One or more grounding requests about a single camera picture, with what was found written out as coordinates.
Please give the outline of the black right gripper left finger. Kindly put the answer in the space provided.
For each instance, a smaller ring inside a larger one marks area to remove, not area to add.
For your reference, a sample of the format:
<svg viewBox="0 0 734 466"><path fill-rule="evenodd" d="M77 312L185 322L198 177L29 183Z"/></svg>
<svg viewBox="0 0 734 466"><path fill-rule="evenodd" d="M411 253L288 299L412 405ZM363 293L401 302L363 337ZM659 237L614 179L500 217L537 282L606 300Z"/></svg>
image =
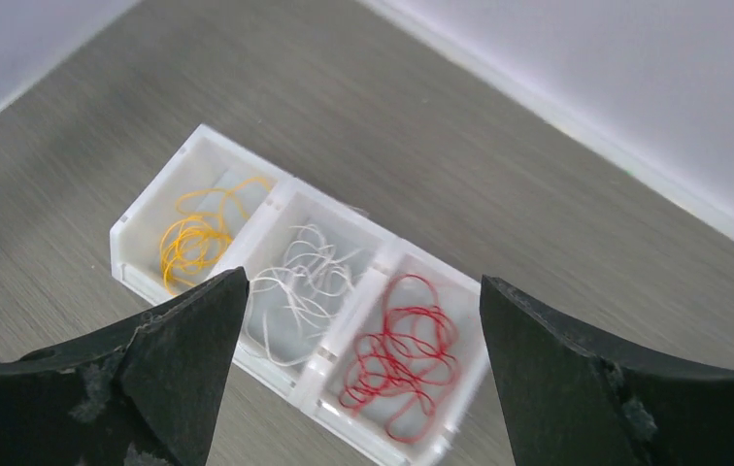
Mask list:
<svg viewBox="0 0 734 466"><path fill-rule="evenodd" d="M250 283L223 271L144 312L0 362L0 465L203 465Z"/></svg>

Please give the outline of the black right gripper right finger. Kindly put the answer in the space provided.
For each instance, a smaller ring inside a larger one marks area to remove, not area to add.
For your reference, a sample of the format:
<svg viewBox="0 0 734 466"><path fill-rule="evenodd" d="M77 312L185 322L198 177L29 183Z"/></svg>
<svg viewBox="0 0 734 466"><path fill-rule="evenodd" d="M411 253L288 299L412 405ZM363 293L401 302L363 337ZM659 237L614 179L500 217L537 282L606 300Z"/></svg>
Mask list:
<svg viewBox="0 0 734 466"><path fill-rule="evenodd" d="M649 349L481 281L518 465L734 465L734 370Z"/></svg>

